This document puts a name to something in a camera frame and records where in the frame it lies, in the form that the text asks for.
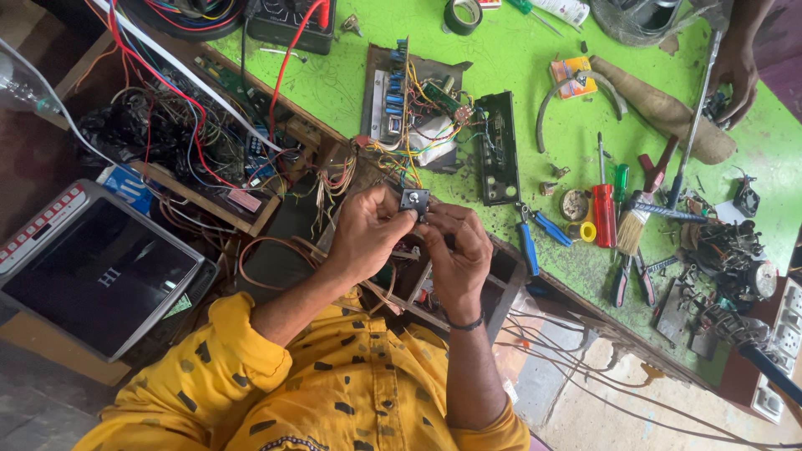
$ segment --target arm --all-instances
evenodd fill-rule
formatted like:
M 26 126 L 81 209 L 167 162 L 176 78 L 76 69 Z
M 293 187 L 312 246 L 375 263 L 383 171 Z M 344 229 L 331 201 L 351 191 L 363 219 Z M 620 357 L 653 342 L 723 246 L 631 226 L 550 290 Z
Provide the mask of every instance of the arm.
M 286 346 L 327 305 L 378 273 L 418 218 L 414 210 L 397 213 L 398 209 L 399 201 L 386 185 L 349 197 L 342 205 L 329 257 L 306 281 L 255 309 L 251 327 Z
M 721 41 L 707 90 L 708 95 L 713 95 L 719 85 L 732 85 L 732 101 L 716 118 L 718 122 L 729 119 L 730 129 L 746 116 L 757 98 L 759 76 L 752 43 L 772 3 L 774 0 L 735 0 L 732 6 L 730 27 Z
M 431 255 L 435 292 L 450 323 L 467 326 L 481 316 L 480 293 L 493 246 L 476 212 L 433 205 L 419 231 Z M 444 234 L 453 234 L 449 253 Z M 529 430 L 512 411 L 501 385 L 484 325 L 451 329 L 446 383 L 446 422 L 461 449 L 528 449 Z
M 258 308 L 246 293 L 218 299 L 209 309 L 210 324 L 135 376 L 75 449 L 101 444 L 127 449 L 135 443 L 207 449 L 208 430 L 235 402 L 254 388 L 270 392 L 284 381 L 292 358 L 283 347 L 323 308 L 387 262 L 417 218 L 415 212 L 396 213 L 398 208 L 385 185 L 348 199 L 330 256 L 315 274 Z

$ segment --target green screwdriver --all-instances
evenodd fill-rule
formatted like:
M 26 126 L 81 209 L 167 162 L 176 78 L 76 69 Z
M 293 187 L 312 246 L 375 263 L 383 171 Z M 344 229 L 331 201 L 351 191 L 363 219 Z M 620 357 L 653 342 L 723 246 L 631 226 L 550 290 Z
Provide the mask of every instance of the green screwdriver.
M 616 219 L 621 217 L 621 203 L 626 200 L 626 184 L 630 179 L 630 166 L 618 165 L 615 169 L 615 188 L 613 201 L 615 202 Z
M 546 22 L 546 19 L 542 18 L 540 15 L 538 15 L 538 14 L 537 14 L 537 13 L 536 13 L 536 12 L 533 10 L 533 8 L 534 8 L 535 6 L 534 6 L 532 3 L 528 2 L 527 0 L 507 0 L 507 2 L 511 3 L 513 6 L 515 6 L 516 8 L 518 8 L 518 10 L 519 10 L 521 13 L 524 13 L 524 14 L 529 14 L 529 13 L 535 14 L 535 17 L 539 18 L 539 19 L 541 20 L 541 22 L 543 22 L 543 23 L 544 23 L 544 24 L 545 24 L 545 25 L 546 25 L 548 28 L 551 28 L 551 29 L 552 29 L 552 30 L 553 30 L 555 33 L 557 33 L 558 35 L 560 35 L 560 37 L 561 37 L 561 38 L 564 38 L 564 36 L 562 35 L 562 33 L 560 33 L 559 31 L 557 31 L 557 28 L 554 28 L 553 26 L 551 26 L 551 24 L 550 24 L 550 23 Z

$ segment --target device screen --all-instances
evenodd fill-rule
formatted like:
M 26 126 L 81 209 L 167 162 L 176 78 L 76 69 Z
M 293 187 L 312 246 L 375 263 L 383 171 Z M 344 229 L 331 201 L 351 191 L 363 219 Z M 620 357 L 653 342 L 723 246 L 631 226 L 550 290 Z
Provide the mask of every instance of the device screen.
M 99 199 L 2 290 L 112 357 L 196 264 Z

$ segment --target shirt sleeve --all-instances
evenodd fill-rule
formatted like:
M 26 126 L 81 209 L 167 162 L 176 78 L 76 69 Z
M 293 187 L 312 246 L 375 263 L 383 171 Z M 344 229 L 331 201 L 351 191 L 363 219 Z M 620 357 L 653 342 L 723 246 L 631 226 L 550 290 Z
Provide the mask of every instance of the shirt sleeve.
M 451 429 L 460 451 L 525 451 L 529 449 L 529 427 L 512 410 L 512 400 L 496 421 L 480 431 Z
M 254 388 L 272 391 L 292 365 L 287 350 L 251 328 L 252 307 L 244 292 L 218 299 L 209 324 L 135 376 L 75 449 L 207 449 L 208 431 L 234 403 Z

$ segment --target pliers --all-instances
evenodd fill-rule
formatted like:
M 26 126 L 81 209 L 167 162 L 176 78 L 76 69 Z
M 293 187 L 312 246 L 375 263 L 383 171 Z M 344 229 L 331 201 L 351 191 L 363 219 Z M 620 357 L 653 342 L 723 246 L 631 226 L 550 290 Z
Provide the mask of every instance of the pliers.
M 639 247 L 638 254 L 633 257 L 622 255 L 621 266 L 615 271 L 613 289 L 610 291 L 610 301 L 613 303 L 614 307 L 621 307 L 624 305 L 626 283 L 629 282 L 633 259 L 638 272 L 638 285 L 641 287 L 641 296 L 643 296 L 643 300 L 646 302 L 647 306 L 654 307 L 657 305 L 657 299 L 654 297 L 654 287 L 652 286 L 649 271 L 646 270 L 646 264 L 643 262 L 643 255 Z
M 529 219 L 531 218 L 535 224 L 538 224 L 550 237 L 554 238 L 565 247 L 571 247 L 573 241 L 568 238 L 565 233 L 560 230 L 553 222 L 549 221 L 546 216 L 540 211 L 532 212 L 524 202 L 517 202 L 515 206 L 520 212 L 520 224 L 518 230 L 520 232 L 520 248 L 524 251 L 526 257 L 526 264 L 529 267 L 529 275 L 536 276 L 540 273 L 537 267 L 537 252 L 535 251 L 535 242 L 532 240 L 532 235 L 529 231 Z

